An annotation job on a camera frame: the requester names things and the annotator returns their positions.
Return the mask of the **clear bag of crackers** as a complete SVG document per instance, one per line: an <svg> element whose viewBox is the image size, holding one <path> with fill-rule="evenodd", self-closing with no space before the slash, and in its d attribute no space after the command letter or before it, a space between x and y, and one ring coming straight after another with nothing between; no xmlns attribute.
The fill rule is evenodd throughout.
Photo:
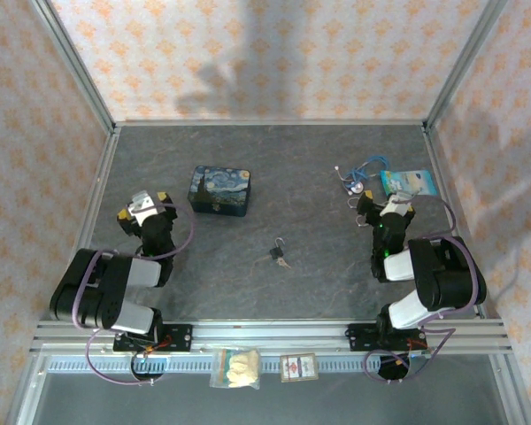
<svg viewBox="0 0 531 425"><path fill-rule="evenodd" d="M261 357L256 348L218 347L213 351L210 386L215 389L260 387Z"/></svg>

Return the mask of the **aluminium side frame rail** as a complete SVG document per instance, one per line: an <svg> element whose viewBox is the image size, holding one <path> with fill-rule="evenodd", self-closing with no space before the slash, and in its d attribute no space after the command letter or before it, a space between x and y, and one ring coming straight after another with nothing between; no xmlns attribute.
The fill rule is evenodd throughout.
<svg viewBox="0 0 531 425"><path fill-rule="evenodd" d="M114 129L106 137L104 142L104 147L101 151L96 171L93 175L93 181L88 192L85 209L81 215L81 224L75 237L73 248L70 251L65 269L69 268L79 249L88 248L90 246L112 161L118 145L119 131L119 128Z"/></svg>
<svg viewBox="0 0 531 425"><path fill-rule="evenodd" d="M423 134L423 138L425 140L428 155L430 157L434 173L435 173L435 179L437 188L439 189L439 192L444 200L448 202L450 207L452 208L453 212L455 213L455 218L457 224L454 225L454 230L452 231L452 234L455 236L463 236L461 231L461 224L462 218L460 214L456 213L456 206L457 206L457 196L456 191L450 186L450 175L448 167L446 166L446 163L444 162L443 158L441 157L441 145L440 142L437 144L435 142L435 139L433 138L434 130L431 129L426 125L427 123L423 121L423 124L421 126L421 132ZM479 319L486 319L488 318L487 314L485 313L483 305L475 305L473 307L474 315L477 316Z"/></svg>

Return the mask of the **aluminium mounting rail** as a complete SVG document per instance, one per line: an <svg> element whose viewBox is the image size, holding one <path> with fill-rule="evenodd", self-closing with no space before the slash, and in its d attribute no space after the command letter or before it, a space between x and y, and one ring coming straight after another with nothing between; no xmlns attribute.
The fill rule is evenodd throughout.
<svg viewBox="0 0 531 425"><path fill-rule="evenodd" d="M315 353L336 355L350 350L345 336L348 320L195 321L195 355L218 346L255 347L264 354ZM500 319L442 319L425 326L427 343L436 348L453 328L441 354L510 354L512 344ZM40 321L32 352L83 352L90 333L61 321Z"/></svg>

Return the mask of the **aluminium frame post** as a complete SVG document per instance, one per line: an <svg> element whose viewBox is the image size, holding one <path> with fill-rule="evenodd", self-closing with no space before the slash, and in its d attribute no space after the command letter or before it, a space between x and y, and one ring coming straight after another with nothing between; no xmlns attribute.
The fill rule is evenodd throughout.
<svg viewBox="0 0 531 425"><path fill-rule="evenodd" d="M429 133L446 111L450 100L464 79L481 46L485 43L493 26L496 24L508 0L488 0L478 18L464 47L460 51L439 95L433 103L428 116L422 121L422 127Z"/></svg>
<svg viewBox="0 0 531 425"><path fill-rule="evenodd" d="M58 15L52 0L29 0L50 36L58 54L67 66L78 89L88 102L101 127L107 134L115 128L115 121L94 83L76 45Z"/></svg>

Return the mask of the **starry night tin box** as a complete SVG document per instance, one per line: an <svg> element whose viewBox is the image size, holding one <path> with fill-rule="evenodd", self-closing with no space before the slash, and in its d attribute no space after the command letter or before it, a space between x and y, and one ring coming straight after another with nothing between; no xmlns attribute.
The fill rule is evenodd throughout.
<svg viewBox="0 0 531 425"><path fill-rule="evenodd" d="M250 171L217 166L197 166L188 192L195 213L244 217L251 191Z"/></svg>

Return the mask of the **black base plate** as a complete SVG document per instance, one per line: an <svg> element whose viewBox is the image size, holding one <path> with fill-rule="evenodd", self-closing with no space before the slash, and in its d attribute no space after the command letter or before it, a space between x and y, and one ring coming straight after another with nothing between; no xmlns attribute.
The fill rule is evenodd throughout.
<svg viewBox="0 0 531 425"><path fill-rule="evenodd" d="M146 354L163 352L190 352L193 340L190 324L159 323L147 334L123 332L114 338L115 352L139 352Z"/></svg>
<svg viewBox="0 0 531 425"><path fill-rule="evenodd" d="M353 352L408 352L428 348L426 335L417 329L382 330L375 323L351 323L344 335Z"/></svg>

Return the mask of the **playing card box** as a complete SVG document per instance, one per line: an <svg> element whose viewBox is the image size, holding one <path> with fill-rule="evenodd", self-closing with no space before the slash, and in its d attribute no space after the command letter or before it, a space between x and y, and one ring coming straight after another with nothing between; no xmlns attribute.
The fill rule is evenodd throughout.
<svg viewBox="0 0 531 425"><path fill-rule="evenodd" d="M319 367L314 353L289 354L280 357L280 375L284 383L319 379Z"/></svg>

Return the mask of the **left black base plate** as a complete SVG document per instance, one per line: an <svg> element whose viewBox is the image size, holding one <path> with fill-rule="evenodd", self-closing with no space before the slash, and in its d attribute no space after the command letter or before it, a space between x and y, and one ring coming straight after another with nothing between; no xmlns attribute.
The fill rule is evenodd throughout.
<svg viewBox="0 0 531 425"><path fill-rule="evenodd" d="M139 352L146 354L163 352L190 352L193 340L190 324L159 323L147 334L123 332L114 338L115 352Z"/></svg>

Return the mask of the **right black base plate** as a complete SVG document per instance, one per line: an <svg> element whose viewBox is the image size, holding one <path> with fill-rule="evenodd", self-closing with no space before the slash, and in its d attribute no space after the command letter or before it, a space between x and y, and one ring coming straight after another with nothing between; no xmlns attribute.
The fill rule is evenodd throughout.
<svg viewBox="0 0 531 425"><path fill-rule="evenodd" d="M375 323L351 323L344 335L353 352L408 352L428 348L426 335L417 329L382 330Z"/></svg>

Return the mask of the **blue stethoscope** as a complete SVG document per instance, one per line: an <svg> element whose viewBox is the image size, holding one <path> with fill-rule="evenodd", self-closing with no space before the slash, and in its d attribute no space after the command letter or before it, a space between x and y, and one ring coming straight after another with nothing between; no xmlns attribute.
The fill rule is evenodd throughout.
<svg viewBox="0 0 531 425"><path fill-rule="evenodd" d="M346 174L342 174L340 171L340 167L335 166L336 174L339 180L341 181L344 191L348 195L346 204L350 209L355 210L356 213L357 213L356 206L357 206L359 197L365 190L369 190L369 189L366 189L366 182L370 181L372 178L379 176L378 173L369 174L367 171L368 166L376 162L382 165L382 170L389 169L389 162L387 158L384 156L372 156L367 161L365 161L361 166L353 167ZM381 210L383 209L384 205L387 202L388 200L383 201L382 203L374 202L376 204L377 214L380 214ZM362 218L359 218L357 215L355 222L360 228L365 228L365 227L370 226L370 225L362 225L363 221L364 220Z"/></svg>

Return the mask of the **aluminium rear frame rail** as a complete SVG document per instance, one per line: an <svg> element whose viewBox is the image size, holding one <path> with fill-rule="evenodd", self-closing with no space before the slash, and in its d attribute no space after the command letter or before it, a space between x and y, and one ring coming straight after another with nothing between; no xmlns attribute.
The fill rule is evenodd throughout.
<svg viewBox="0 0 531 425"><path fill-rule="evenodd" d="M210 127L210 126L417 126L424 120L251 120L251 119L205 119L205 120L121 120L116 121L115 128L130 127Z"/></svg>

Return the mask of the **blue snack packet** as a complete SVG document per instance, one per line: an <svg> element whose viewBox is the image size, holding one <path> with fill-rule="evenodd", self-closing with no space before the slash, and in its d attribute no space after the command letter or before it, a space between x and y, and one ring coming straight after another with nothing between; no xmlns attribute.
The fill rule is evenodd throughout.
<svg viewBox="0 0 531 425"><path fill-rule="evenodd" d="M428 170L403 172L381 170L380 177L387 196L397 192L431 196L438 194L432 175Z"/></svg>

